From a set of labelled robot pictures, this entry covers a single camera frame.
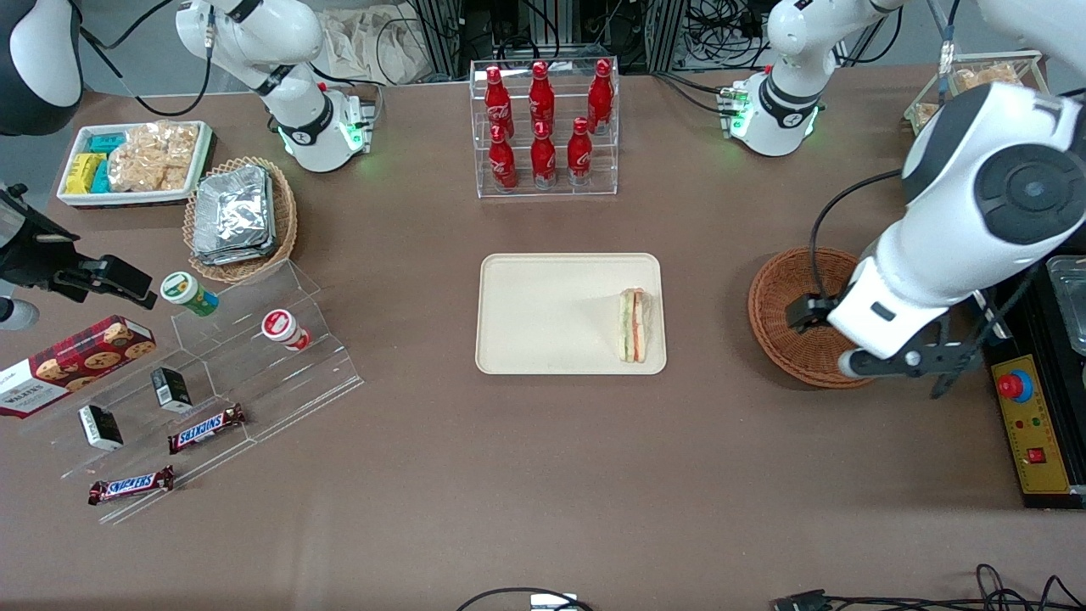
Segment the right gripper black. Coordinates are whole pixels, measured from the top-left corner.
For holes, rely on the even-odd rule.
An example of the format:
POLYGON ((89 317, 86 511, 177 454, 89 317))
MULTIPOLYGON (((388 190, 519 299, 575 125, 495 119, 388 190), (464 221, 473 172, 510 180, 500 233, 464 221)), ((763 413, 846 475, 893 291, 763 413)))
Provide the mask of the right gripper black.
POLYGON ((81 236, 25 204, 23 188, 4 188, 3 281, 23 289, 42 289, 84 303, 89 291, 116 295, 144 310, 152 310, 157 294, 152 278, 115 255, 84 260, 75 244, 81 236))

